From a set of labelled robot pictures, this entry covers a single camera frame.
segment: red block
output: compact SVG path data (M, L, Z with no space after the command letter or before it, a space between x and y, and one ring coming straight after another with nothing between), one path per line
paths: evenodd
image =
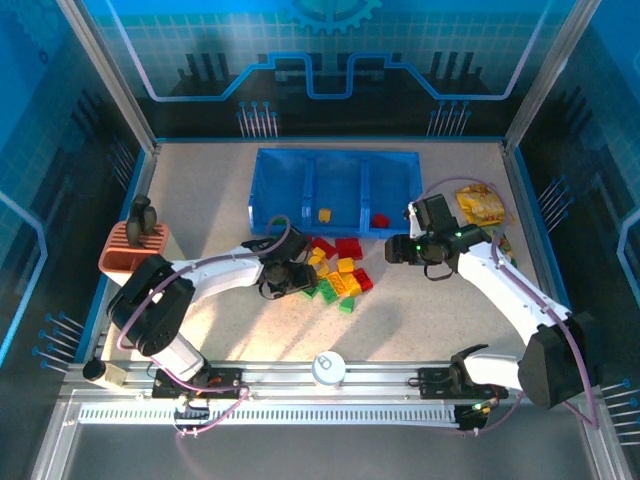
M326 240L324 240L324 239L322 239L320 237L315 238L313 240L313 242L311 243L311 246L313 248L320 247L322 249L322 251L324 253L326 253L327 260L331 260L331 257L333 257L338 252L338 250L336 250L336 247L334 247L329 242L327 242Z
M367 275L367 272L365 272L363 268L354 270L353 276L356 277L356 280L360 284L360 287L362 287L362 293L366 292L367 290L371 290L373 288L373 282L371 281L371 279L369 278L369 275Z
M373 228L389 228L390 224L391 220L389 220L389 217L386 217L381 213L375 214L371 220L371 226Z
M362 248L357 238L336 238L338 258L362 260Z

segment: yellow lego brick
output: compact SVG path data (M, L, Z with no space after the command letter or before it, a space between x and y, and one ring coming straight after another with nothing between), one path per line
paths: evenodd
M316 277L319 279L329 275L329 265L327 265L324 258L313 255L309 259L309 265L313 265L313 268L316 271Z
M318 221L320 223L329 223L331 221L331 210L328 208L321 208L318 211Z
M327 254L324 252L324 250L322 250L320 247L316 247L311 251L311 254L314 257L320 257L320 258L325 258L327 256Z
M350 297L357 297L362 293L362 287L352 273L342 274L340 277L342 278L342 283Z
M344 286L344 283L342 282L342 277L340 277L340 274L338 272L333 272L327 275L327 280L329 280L329 283L331 284L333 289L336 291L338 296L344 295L345 293L347 293L347 289Z
M356 269L356 263L353 261L353 258L341 258L336 263L336 266L340 273L350 273Z

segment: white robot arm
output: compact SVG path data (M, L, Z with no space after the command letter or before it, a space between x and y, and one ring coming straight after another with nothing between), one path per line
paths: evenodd
M313 288L317 286L315 270L296 262L308 247L307 238L291 227L278 239L245 242L210 259L170 263L154 255L147 258L118 291L107 314L123 329L152 290L167 277L184 271L144 308L129 327L126 338L170 376L193 386L207 386L211 380L208 362L179 333L189 305L237 287L258 285L263 296L266 287L273 299Z
M504 255L492 251L488 235L476 225L459 227L442 195L410 203L407 216L410 233L387 240L387 261L422 265L431 280L459 273L496 305L526 347L517 354L488 345L459 352L451 359L454 390L497 385L524 391L534 404L546 408L582 392L576 361L551 317L554 313L576 338L591 384L600 382L601 339L592 317L572 315L541 292ZM430 277L429 266L441 263L449 265L451 274Z

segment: blue storage bin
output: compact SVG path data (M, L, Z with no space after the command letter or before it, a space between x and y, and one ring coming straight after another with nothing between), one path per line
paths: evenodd
M284 214L307 234L388 238L409 232L403 213L421 192L414 152L262 148L249 196L251 232L265 234L269 219ZM331 210L329 223L318 221L321 208ZM378 213L389 228L371 227Z

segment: green lego brick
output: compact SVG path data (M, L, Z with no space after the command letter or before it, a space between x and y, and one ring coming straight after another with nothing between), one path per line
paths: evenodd
M318 289L317 288L310 288L309 290L302 290L302 294L304 296L306 296L307 298L315 297L316 293L318 293Z
M345 313L353 312L355 302L356 302L356 299L353 297L345 298L343 301L340 302L340 311Z
M320 282L318 282L318 290L320 291L322 298L324 298L324 301L327 302L327 305L335 302L338 299L336 291L333 289L326 278L323 278L322 280L320 280Z

